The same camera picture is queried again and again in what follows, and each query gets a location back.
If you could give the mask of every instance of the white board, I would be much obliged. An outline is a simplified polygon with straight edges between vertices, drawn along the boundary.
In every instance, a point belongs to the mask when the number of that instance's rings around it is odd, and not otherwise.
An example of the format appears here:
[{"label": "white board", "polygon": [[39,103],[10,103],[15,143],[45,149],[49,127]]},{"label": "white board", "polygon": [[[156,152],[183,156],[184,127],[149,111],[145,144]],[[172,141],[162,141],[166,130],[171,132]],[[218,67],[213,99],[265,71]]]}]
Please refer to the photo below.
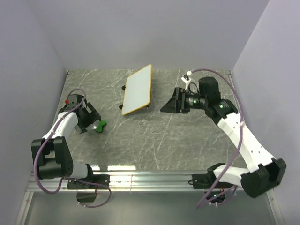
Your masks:
[{"label": "white board", "polygon": [[149,105],[151,96],[151,78],[151,64],[127,78],[122,115],[127,115]]}]

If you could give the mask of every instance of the green object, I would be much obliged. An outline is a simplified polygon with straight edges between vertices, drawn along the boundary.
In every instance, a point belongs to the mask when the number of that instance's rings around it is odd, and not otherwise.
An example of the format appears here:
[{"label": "green object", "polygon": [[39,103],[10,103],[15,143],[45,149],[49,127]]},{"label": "green object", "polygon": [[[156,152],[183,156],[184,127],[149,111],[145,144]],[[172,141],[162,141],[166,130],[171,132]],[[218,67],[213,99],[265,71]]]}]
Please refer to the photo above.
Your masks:
[{"label": "green object", "polygon": [[96,131],[101,133],[104,129],[106,125],[106,121],[105,120],[101,120],[100,123],[99,123],[99,126],[96,128]]}]

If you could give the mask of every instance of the gray wall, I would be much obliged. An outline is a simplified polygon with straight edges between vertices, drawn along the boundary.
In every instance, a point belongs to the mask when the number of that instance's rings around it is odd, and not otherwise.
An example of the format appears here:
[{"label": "gray wall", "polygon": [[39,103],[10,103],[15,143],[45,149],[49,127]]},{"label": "gray wall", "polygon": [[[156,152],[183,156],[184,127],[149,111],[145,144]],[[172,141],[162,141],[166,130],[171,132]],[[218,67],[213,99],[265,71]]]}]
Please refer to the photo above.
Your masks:
[{"label": "gray wall", "polygon": [[299,8],[299,0],[270,0],[233,70],[247,124],[287,163],[276,193],[288,225],[300,223]]},{"label": "gray wall", "polygon": [[27,1],[1,1],[0,31],[0,224],[10,225],[32,170],[30,143],[50,128],[65,76]]},{"label": "gray wall", "polygon": [[233,69],[269,0],[29,0],[67,69]]}]

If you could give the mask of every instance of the yellow border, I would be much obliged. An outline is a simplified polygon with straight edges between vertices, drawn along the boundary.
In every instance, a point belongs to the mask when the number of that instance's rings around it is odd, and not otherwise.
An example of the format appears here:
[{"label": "yellow border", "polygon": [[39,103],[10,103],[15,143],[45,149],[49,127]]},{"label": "yellow border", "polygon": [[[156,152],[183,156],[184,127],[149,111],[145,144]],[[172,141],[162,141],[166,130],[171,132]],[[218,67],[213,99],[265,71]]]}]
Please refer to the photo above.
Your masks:
[{"label": "yellow border", "polygon": [[[127,114],[129,114],[129,113],[132,113],[132,112],[134,112],[135,110],[138,110],[138,109],[141,109],[141,108],[143,108],[143,107],[146,107],[147,105],[149,105],[150,104],[150,99],[151,99],[151,84],[152,84],[152,64],[149,64],[149,65],[146,65],[144,68],[142,68],[142,69],[145,69],[146,67],[148,67],[148,66],[151,66],[151,72],[150,72],[150,88],[149,88],[149,100],[148,100],[148,103],[147,104],[145,104],[145,105],[143,105],[143,106],[141,106],[141,107],[139,107],[139,108],[136,108],[136,109],[134,109],[134,110],[131,110],[131,111],[129,111],[129,112],[127,112],[126,114],[123,114],[123,109],[122,109],[122,115],[123,116],[125,116],[125,115],[127,115]],[[123,102],[124,102],[124,100],[125,100],[125,96],[126,96],[126,88],[125,88],[125,92],[124,92],[124,99],[123,99]]]}]

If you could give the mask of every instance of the gray marble surface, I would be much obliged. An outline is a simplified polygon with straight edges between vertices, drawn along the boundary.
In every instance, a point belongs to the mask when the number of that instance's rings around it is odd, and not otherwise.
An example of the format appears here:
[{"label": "gray marble surface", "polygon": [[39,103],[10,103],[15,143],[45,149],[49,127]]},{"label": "gray marble surface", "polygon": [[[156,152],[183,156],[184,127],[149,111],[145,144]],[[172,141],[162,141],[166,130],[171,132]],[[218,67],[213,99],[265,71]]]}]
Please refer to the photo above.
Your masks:
[{"label": "gray marble surface", "polygon": [[[227,163],[236,150],[231,140],[201,110],[189,114],[168,114],[160,108],[170,99],[175,86],[184,87],[181,76],[187,70],[153,70],[151,102],[148,110],[122,116],[126,79],[136,70],[72,70],[69,72],[58,109],[74,88],[86,91],[87,100],[107,121],[103,133],[89,131],[68,138],[74,161],[106,169],[203,170]],[[197,81],[206,72],[194,74]],[[234,102],[227,84],[216,77],[223,98]],[[234,166],[246,167],[239,156]]]}]

